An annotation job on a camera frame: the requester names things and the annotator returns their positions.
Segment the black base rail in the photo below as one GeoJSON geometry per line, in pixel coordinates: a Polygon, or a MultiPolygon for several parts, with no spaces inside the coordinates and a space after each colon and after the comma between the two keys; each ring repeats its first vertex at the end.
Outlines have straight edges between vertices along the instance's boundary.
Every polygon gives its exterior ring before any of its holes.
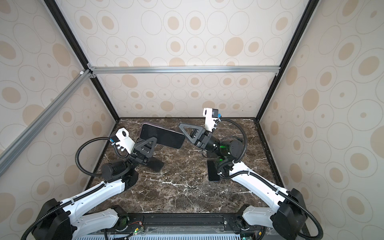
{"type": "Polygon", "coordinates": [[[235,240],[261,240],[266,231],[267,227],[248,225],[238,213],[127,214],[116,227],[101,230],[106,240],[135,237],[176,240],[181,235],[201,239],[208,234],[217,234],[215,240],[224,240],[225,234],[234,234],[235,240]]]}

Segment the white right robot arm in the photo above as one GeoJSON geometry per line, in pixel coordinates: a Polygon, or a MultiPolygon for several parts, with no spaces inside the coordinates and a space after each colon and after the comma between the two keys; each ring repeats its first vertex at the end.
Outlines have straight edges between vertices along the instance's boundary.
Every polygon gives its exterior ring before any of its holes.
{"type": "Polygon", "coordinates": [[[243,230],[254,225],[269,227],[284,239],[295,240],[308,219],[302,195],[281,188],[248,168],[242,162],[248,147],[247,135],[239,124],[232,120],[229,123],[240,130],[242,138],[230,136],[218,140],[200,126],[180,123],[179,128],[193,145],[207,152],[210,181],[233,180],[267,204],[266,208],[246,205],[240,210],[243,230]]]}

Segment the silver aluminium rail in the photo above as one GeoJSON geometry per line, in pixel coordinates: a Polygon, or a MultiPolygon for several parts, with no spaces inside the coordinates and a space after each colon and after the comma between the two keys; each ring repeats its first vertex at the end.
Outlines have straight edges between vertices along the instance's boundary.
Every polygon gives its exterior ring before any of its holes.
{"type": "Polygon", "coordinates": [[[279,66],[92,67],[95,74],[278,73],[279,66]]]}
{"type": "Polygon", "coordinates": [[[79,74],[1,154],[1,175],[8,170],[32,140],[90,76],[90,70],[83,70],[83,73],[79,74]]]}

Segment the black phone case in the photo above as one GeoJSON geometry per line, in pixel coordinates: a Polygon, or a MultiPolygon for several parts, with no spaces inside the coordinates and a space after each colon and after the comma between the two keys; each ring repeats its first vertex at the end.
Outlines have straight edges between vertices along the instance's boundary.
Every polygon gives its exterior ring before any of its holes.
{"type": "Polygon", "coordinates": [[[219,155],[216,152],[206,151],[206,156],[208,159],[216,159],[219,155]]]}
{"type": "Polygon", "coordinates": [[[156,173],[160,172],[163,166],[164,166],[164,162],[162,162],[157,158],[151,157],[148,159],[147,167],[156,173]]]}

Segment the black smartphone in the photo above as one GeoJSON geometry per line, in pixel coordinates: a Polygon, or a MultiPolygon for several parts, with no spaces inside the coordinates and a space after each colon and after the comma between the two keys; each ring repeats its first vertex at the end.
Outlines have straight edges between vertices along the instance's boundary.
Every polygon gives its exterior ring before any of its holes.
{"type": "Polygon", "coordinates": [[[147,140],[152,137],[157,139],[157,144],[166,147],[180,149],[185,141],[186,136],[183,133],[166,129],[151,123],[143,123],[140,139],[147,140]]]}
{"type": "Polygon", "coordinates": [[[208,179],[210,182],[219,182],[221,177],[217,173],[214,160],[207,160],[208,179]]]}

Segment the black corner frame post left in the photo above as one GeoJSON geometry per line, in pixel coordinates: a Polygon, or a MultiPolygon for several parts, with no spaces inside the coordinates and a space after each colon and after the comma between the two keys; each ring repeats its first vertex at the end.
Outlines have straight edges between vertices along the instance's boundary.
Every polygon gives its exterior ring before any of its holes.
{"type": "Polygon", "coordinates": [[[56,1],[52,0],[44,0],[44,3],[46,4],[49,12],[53,16],[55,22],[58,24],[61,32],[63,33],[64,37],[66,38],[67,42],[69,43],[71,49],[75,53],[75,56],[80,61],[80,64],[85,70],[89,70],[92,74],[90,77],[91,82],[93,83],[94,87],[96,88],[98,94],[100,95],[102,101],[106,105],[109,113],[111,114],[112,118],[115,120],[116,123],[119,122],[120,117],[115,110],[115,108],[112,105],[112,102],[110,101],[109,97],[107,96],[106,91],[104,90],[101,82],[99,81],[96,74],[93,73],[93,71],[90,68],[90,63],[80,46],[78,40],[76,39],[73,31],[71,30],[69,24],[67,23],[62,11],[59,9],[59,5],[56,1]]]}

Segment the black corner frame post right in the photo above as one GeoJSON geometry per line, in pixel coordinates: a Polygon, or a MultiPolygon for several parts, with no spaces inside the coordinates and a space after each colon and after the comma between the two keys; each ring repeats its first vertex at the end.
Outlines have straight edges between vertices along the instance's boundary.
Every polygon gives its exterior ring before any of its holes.
{"type": "Polygon", "coordinates": [[[290,60],[319,4],[319,0],[310,0],[308,1],[308,4],[304,10],[304,13],[302,15],[302,17],[300,18],[300,21],[298,23],[298,26],[293,34],[293,37],[288,45],[288,48],[283,56],[283,59],[282,59],[282,62],[280,64],[280,70],[279,72],[277,73],[277,75],[274,77],[270,87],[269,87],[269,90],[262,102],[262,105],[260,107],[260,110],[255,118],[255,123],[259,123],[260,120],[262,119],[262,116],[264,115],[273,95],[274,95],[274,92],[275,90],[277,89],[279,83],[280,83],[280,80],[281,78],[283,77],[283,74],[285,73],[287,67],[288,67],[288,64],[290,63],[290,60]]]}

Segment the black corner frame post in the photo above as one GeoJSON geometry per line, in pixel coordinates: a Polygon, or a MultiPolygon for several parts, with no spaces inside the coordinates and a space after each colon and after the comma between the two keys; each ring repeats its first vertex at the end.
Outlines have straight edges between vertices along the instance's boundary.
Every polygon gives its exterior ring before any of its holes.
{"type": "Polygon", "coordinates": [[[288,67],[288,64],[290,63],[290,60],[319,4],[319,0],[310,0],[308,1],[308,4],[304,10],[304,13],[302,15],[302,17],[300,18],[300,21],[298,23],[298,26],[293,34],[293,37],[288,45],[288,48],[283,56],[283,59],[282,59],[282,62],[280,64],[280,70],[279,72],[277,73],[277,75],[274,77],[270,87],[269,87],[269,90],[262,102],[262,105],[260,107],[260,110],[255,118],[255,123],[259,123],[260,120],[262,119],[262,116],[264,115],[273,95],[274,95],[274,92],[275,90],[277,89],[279,83],[280,83],[280,80],[281,78],[283,77],[283,74],[285,73],[287,67],[288,67]]]}
{"type": "Polygon", "coordinates": [[[112,118],[115,120],[116,123],[119,122],[120,117],[115,110],[115,108],[112,105],[112,102],[110,101],[109,97],[107,96],[106,91],[104,90],[101,82],[99,81],[96,74],[93,73],[93,71],[90,68],[90,63],[80,46],[78,40],[76,39],[73,31],[71,30],[69,24],[67,23],[62,11],[59,9],[59,5],[56,1],[52,0],[44,0],[44,3],[46,4],[49,12],[53,16],[55,22],[58,24],[61,32],[63,33],[64,37],[66,38],[67,42],[69,43],[71,49],[75,53],[75,56],[80,61],[80,64],[85,70],[89,70],[92,74],[90,77],[91,82],[93,83],[94,87],[96,88],[98,94],[100,95],[102,101],[106,105],[109,113],[111,114],[112,118]]]}

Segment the silver aluminium rail left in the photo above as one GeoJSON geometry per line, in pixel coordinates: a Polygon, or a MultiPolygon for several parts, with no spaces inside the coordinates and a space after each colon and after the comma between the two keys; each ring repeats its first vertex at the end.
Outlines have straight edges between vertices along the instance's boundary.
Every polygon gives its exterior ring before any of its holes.
{"type": "Polygon", "coordinates": [[[83,73],[79,74],[1,154],[1,175],[8,170],[32,140],[90,76],[90,70],[83,70],[83,73]]]}

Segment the silver aluminium rail back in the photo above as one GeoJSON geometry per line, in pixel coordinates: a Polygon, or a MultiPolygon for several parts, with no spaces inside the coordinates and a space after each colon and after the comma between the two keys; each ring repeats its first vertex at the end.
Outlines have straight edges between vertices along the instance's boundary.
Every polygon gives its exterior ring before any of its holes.
{"type": "Polygon", "coordinates": [[[95,74],[278,73],[279,66],[92,67],[95,74]]]}

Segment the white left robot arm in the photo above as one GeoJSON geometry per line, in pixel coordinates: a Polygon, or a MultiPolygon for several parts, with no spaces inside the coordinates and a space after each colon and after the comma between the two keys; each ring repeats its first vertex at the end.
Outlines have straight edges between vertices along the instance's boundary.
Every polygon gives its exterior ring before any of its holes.
{"type": "Polygon", "coordinates": [[[32,234],[36,240],[75,240],[93,232],[113,229],[124,232],[130,226],[130,218],[120,206],[113,206],[102,212],[89,214],[89,210],[118,195],[138,181],[139,174],[135,168],[141,160],[145,163],[153,156],[157,139],[138,140],[131,152],[123,156],[121,161],[105,164],[100,174],[91,173],[80,164],[80,153],[89,144],[97,141],[109,141],[114,146],[126,143],[127,140],[116,142],[113,138],[98,137],[81,145],[76,154],[76,166],[91,177],[101,177],[96,186],[62,201],[51,199],[47,201],[35,222],[23,233],[22,239],[32,234]]]}

